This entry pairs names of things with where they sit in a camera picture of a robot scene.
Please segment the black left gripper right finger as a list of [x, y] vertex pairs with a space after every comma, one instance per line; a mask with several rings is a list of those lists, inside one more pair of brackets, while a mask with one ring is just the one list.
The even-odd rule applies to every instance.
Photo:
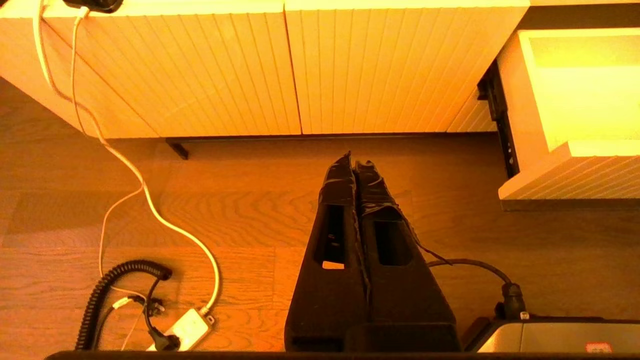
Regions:
[[356, 162], [354, 173], [373, 321], [454, 326], [451, 306], [386, 180], [371, 161]]

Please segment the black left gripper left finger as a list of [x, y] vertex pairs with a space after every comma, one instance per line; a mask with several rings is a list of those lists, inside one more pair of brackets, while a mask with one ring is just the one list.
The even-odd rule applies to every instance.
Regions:
[[346, 152], [327, 169], [286, 315], [288, 352], [343, 352], [348, 331], [368, 317], [357, 214], [357, 185]]

